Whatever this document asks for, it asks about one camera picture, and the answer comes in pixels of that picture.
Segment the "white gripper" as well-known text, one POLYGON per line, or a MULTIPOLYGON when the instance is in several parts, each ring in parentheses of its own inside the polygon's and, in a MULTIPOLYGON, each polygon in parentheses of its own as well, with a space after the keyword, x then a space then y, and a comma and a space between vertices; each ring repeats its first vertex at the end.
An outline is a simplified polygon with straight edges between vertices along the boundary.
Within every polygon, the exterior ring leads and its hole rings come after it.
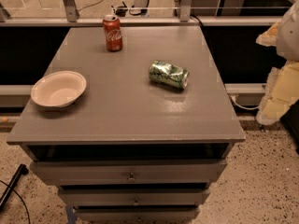
POLYGON ((258 35, 256 43, 277 46, 279 56, 296 61, 286 62, 280 69, 273 67, 268 75, 256 120, 262 125, 272 125, 299 100, 299 3, 294 3, 281 21, 258 35))

